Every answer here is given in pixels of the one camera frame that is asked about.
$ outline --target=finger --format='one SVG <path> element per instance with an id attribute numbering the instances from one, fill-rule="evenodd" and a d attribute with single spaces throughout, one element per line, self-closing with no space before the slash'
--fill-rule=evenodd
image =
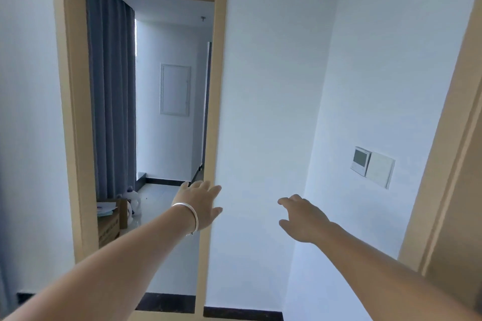
<path id="1" fill-rule="evenodd" d="M 288 209 L 288 207 L 291 205 L 292 200 L 290 198 L 280 198 L 278 200 L 278 204 L 281 204 L 284 208 Z"/>
<path id="2" fill-rule="evenodd" d="M 191 184 L 190 188 L 199 188 L 201 184 L 202 184 L 202 180 L 195 181 L 194 183 Z"/>
<path id="3" fill-rule="evenodd" d="M 223 212 L 221 207 L 216 207 L 211 210 L 211 223 Z"/>
<path id="4" fill-rule="evenodd" d="M 293 195 L 290 197 L 290 199 L 291 199 L 292 201 L 300 201 L 300 200 L 302 200 L 303 198 L 301 198 L 298 194 L 293 194 Z"/>
<path id="5" fill-rule="evenodd" d="M 201 183 L 199 188 L 204 189 L 204 190 L 208 190 L 210 185 L 211 185 L 211 182 L 208 181 L 208 180 L 205 180 Z"/>
<path id="6" fill-rule="evenodd" d="M 217 195 L 219 194 L 219 192 L 221 191 L 221 186 L 220 185 L 216 185 L 215 187 L 212 187 L 211 189 L 209 189 L 209 194 L 211 195 L 211 197 L 213 198 L 216 198 Z"/>
<path id="7" fill-rule="evenodd" d="M 292 233 L 292 224 L 290 221 L 286 220 L 286 219 L 281 219 L 280 220 L 280 226 L 281 228 L 288 234 L 291 236 L 291 233 Z"/>

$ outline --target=white switch plate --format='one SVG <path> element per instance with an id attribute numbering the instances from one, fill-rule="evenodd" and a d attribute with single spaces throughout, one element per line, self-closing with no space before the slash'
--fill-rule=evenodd
<path id="1" fill-rule="evenodd" d="M 366 178 L 383 188 L 388 189 L 391 175 L 395 166 L 395 160 L 388 156 L 372 152 L 370 163 L 366 171 Z"/>

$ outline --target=bangle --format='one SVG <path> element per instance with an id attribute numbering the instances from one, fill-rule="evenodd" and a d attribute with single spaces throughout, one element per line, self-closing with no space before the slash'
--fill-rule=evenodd
<path id="1" fill-rule="evenodd" d="M 196 229 L 189 233 L 188 235 L 194 235 L 194 233 L 198 230 L 199 228 L 199 219 L 198 219 L 198 214 L 196 213 L 196 211 L 194 210 L 194 208 L 192 208 L 192 206 L 190 204 L 187 204 L 187 203 L 184 203 L 184 202 L 180 202 L 180 203 L 174 203 L 171 207 L 174 207 L 175 205 L 182 205 L 184 207 L 187 207 L 191 210 L 192 214 L 194 215 L 194 218 L 196 219 Z"/>

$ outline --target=right arm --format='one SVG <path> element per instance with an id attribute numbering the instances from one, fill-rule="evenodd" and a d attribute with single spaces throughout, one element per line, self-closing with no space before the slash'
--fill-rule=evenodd
<path id="1" fill-rule="evenodd" d="M 293 239 L 315 244 L 340 271 L 374 321 L 480 321 L 482 318 L 397 260 L 350 235 L 298 195 L 281 198 Z"/>

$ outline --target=thermostat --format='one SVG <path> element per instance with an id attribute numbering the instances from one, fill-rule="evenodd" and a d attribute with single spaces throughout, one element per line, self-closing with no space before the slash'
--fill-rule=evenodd
<path id="1" fill-rule="evenodd" d="M 371 151 L 365 150 L 361 147 L 356 147 L 355 155 L 353 156 L 353 162 L 351 163 L 351 168 L 364 177 L 366 175 L 366 169 L 368 168 L 368 163 L 370 162 L 371 155 Z"/>

